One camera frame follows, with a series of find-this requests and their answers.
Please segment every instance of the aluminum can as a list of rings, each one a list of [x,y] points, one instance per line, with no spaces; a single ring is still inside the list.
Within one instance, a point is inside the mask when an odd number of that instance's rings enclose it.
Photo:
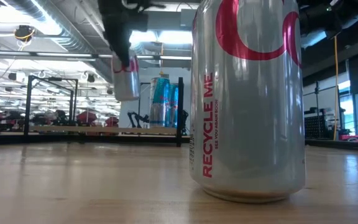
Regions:
[[[193,27],[190,174],[215,197],[262,203],[305,184],[295,0],[205,0]]]
[[[118,101],[134,101],[139,99],[139,62],[134,51],[129,51],[130,66],[125,67],[117,57],[112,56],[111,68],[114,74],[114,94]]]
[[[178,98],[179,86],[178,84],[171,84],[169,86],[169,112],[167,113],[166,127],[176,128],[178,126]]]
[[[150,83],[150,127],[163,128],[169,111],[169,79],[153,78]]]

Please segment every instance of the table surface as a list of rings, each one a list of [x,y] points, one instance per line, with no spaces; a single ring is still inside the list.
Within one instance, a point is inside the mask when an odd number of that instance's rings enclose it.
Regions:
[[[308,147],[307,183],[263,205],[205,194],[188,146],[0,146],[0,223],[358,223],[358,152]]]

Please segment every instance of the wooden table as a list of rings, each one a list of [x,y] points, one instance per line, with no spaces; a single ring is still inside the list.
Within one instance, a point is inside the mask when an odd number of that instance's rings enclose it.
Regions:
[[[356,223],[358,152],[309,147],[306,187],[246,205],[206,195],[188,148],[0,146],[0,223]]]

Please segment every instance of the red logo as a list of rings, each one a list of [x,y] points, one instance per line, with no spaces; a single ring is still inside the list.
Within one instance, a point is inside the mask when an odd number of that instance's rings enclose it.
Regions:
[[[292,60],[298,66],[301,65],[296,54],[295,43],[295,24],[296,20],[299,18],[297,12],[290,12],[284,18],[283,45],[272,52],[257,52],[248,48],[248,46],[241,41],[237,27],[238,9],[239,0],[223,0],[219,7],[216,18],[216,37],[219,45],[225,52],[241,59],[271,60],[281,56],[285,51],[287,51]]]
[[[112,71],[114,73],[120,73],[122,71],[125,71],[125,72],[139,72],[139,64],[137,63],[137,57],[136,56],[131,57],[131,62],[130,62],[129,67],[126,68],[126,67],[124,67],[123,64],[121,64],[120,71],[115,71],[114,67],[112,67]]]

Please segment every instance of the blue and silver can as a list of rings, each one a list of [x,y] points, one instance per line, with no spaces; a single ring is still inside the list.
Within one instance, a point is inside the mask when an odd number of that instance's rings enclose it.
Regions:
[[[169,86],[169,112],[167,113],[167,127],[176,128],[178,126],[178,84]]]
[[[153,78],[150,85],[150,127],[163,128],[167,125],[169,111],[169,86],[167,78]]]

